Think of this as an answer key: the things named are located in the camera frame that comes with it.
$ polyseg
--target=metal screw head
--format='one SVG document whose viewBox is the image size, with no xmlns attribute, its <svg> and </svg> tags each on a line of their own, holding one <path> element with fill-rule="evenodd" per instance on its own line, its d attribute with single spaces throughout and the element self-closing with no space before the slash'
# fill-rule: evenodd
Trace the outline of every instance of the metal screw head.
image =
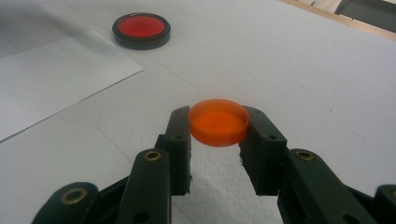
<svg viewBox="0 0 396 224">
<path fill-rule="evenodd" d="M 312 154 L 309 151 L 305 151 L 305 150 L 298 150 L 298 151 L 296 151 L 295 155 L 298 159 L 303 160 L 303 161 L 312 161 L 315 159 L 314 154 Z"/>
</svg>

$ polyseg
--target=red lens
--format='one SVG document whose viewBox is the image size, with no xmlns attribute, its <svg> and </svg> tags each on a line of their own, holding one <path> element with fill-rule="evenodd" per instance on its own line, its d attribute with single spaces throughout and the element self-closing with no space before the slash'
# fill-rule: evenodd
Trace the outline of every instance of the red lens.
<svg viewBox="0 0 396 224">
<path fill-rule="evenodd" d="M 165 29 L 162 21 L 150 16 L 132 16 L 119 23 L 119 30 L 125 35 L 150 37 L 158 35 Z"/>
</svg>

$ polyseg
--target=glossy orange disc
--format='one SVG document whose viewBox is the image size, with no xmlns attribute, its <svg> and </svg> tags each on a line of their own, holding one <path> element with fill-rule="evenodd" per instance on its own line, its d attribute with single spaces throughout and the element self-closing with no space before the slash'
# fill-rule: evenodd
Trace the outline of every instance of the glossy orange disc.
<svg viewBox="0 0 396 224">
<path fill-rule="evenodd" d="M 192 136 L 212 147 L 236 144 L 248 132 L 248 112 L 229 100 L 213 99 L 194 105 L 189 121 Z"/>
</svg>

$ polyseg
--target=bolt hole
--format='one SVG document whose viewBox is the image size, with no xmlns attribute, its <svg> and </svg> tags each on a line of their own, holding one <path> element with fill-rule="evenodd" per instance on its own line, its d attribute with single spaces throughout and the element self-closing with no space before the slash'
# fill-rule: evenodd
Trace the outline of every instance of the bolt hole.
<svg viewBox="0 0 396 224">
<path fill-rule="evenodd" d="M 134 215 L 134 223 L 145 223 L 149 220 L 149 214 L 147 212 L 141 212 Z"/>
<path fill-rule="evenodd" d="M 360 224 L 360 222 L 350 214 L 344 214 L 343 220 L 348 224 Z"/>
<path fill-rule="evenodd" d="M 303 161 L 312 161 L 315 158 L 314 155 L 306 151 L 297 151 L 296 156 Z"/>
<path fill-rule="evenodd" d="M 150 151 L 145 155 L 147 161 L 156 161 L 161 157 L 161 153 L 158 151 Z"/>
<path fill-rule="evenodd" d="M 81 195 L 82 195 L 81 191 L 73 191 L 73 192 L 71 192 L 71 193 L 66 195 L 66 199 L 70 200 L 70 201 L 71 200 L 75 200 L 75 199 L 81 197 Z"/>
<path fill-rule="evenodd" d="M 64 204 L 78 203 L 87 196 L 87 190 L 84 188 L 70 189 L 61 197 L 61 202 Z"/>
</svg>

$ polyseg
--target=white paper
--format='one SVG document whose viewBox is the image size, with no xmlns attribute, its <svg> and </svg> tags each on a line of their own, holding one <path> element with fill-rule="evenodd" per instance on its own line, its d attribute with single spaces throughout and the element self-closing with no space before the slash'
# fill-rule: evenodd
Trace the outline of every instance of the white paper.
<svg viewBox="0 0 396 224">
<path fill-rule="evenodd" d="M 0 60 L 0 141 L 137 72 L 94 31 Z"/>
</svg>

